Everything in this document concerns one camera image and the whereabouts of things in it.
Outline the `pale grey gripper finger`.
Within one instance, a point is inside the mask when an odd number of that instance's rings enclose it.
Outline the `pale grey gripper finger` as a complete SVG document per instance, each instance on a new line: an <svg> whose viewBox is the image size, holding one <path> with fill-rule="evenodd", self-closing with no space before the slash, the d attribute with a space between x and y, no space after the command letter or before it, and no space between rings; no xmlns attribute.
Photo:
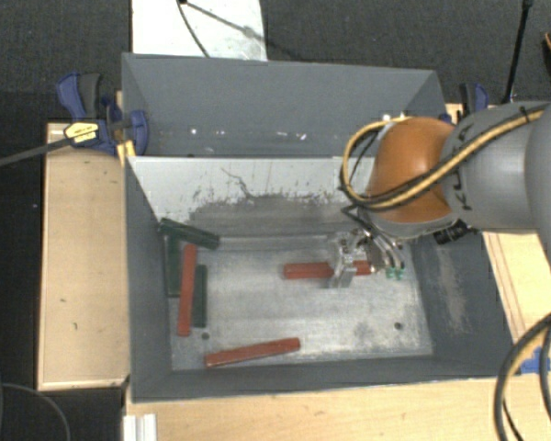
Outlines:
<svg viewBox="0 0 551 441"><path fill-rule="evenodd" d="M356 256L359 236L352 232L339 232L328 239L331 265L351 265Z"/></svg>
<svg viewBox="0 0 551 441"><path fill-rule="evenodd" d="M355 275L357 267L351 257L339 258L332 266L332 276L327 280L328 288L348 288Z"/></svg>

